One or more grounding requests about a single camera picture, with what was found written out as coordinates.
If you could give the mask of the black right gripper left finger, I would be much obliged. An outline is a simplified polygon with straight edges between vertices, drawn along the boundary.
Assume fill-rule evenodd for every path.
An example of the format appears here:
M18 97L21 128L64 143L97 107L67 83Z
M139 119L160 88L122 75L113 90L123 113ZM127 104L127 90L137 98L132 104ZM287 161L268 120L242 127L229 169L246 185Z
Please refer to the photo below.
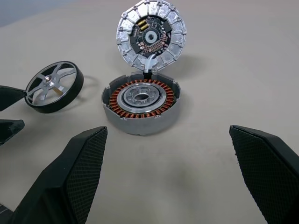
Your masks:
M38 176L9 224L85 224L103 163L108 130L100 126L72 137Z

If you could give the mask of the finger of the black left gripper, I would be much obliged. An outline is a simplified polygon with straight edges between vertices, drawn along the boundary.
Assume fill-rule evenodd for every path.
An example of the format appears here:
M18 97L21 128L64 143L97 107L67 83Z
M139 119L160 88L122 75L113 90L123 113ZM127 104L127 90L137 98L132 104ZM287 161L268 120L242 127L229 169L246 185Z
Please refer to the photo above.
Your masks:
M24 127L23 120L0 119L0 146L9 141Z
M26 91L0 85L0 112L26 97Z

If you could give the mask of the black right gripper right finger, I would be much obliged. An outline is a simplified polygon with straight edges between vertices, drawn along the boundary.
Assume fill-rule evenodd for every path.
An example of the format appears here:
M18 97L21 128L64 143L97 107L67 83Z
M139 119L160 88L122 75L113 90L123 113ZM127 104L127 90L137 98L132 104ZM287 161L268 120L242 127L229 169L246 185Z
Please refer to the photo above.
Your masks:
M278 136L231 125L235 155L268 224L299 224L299 156Z

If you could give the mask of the black spoked rotor ring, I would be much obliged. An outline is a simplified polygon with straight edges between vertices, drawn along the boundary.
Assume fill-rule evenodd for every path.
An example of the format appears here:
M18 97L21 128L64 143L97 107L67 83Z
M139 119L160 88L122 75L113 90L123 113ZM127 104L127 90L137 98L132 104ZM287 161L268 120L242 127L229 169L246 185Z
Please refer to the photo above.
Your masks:
M69 87L61 84L61 80L75 75ZM41 69L30 80L26 87L25 102L39 113L57 112L69 105L80 93L84 84L84 75L78 66L70 61L59 61ZM58 99L45 103L50 90L58 93Z

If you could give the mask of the round silver metal part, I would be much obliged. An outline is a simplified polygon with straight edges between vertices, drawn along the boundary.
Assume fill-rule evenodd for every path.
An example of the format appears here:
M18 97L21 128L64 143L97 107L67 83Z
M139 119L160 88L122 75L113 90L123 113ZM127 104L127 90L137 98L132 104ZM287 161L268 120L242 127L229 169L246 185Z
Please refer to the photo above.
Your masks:
M108 121L132 135L152 135L179 117L181 88L173 78L142 72L120 76L104 89L101 99Z
M121 14L116 44L131 67L158 72L178 60L186 35L185 22L173 4L141 0Z

